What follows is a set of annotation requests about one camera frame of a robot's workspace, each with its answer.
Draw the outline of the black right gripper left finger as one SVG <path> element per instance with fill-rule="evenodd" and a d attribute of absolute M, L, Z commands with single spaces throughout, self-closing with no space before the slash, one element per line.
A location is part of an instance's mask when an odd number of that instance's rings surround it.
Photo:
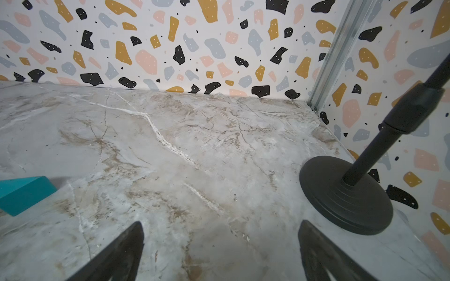
<path fill-rule="evenodd" d="M 68 280 L 134 281 L 143 248 L 143 226 L 136 221 Z"/>

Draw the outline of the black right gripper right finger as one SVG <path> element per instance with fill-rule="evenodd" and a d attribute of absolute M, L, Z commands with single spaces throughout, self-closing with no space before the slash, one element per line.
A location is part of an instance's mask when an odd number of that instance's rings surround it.
<path fill-rule="evenodd" d="M 298 231 L 300 253 L 308 281 L 375 281 L 349 255 L 337 247 L 308 220 L 303 220 Z"/>

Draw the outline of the teal triangular block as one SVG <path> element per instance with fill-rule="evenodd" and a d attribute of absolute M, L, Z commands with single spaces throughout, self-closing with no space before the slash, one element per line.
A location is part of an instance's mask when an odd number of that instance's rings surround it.
<path fill-rule="evenodd" d="M 45 176 L 1 180 L 1 210 L 14 217 L 55 192 Z"/>

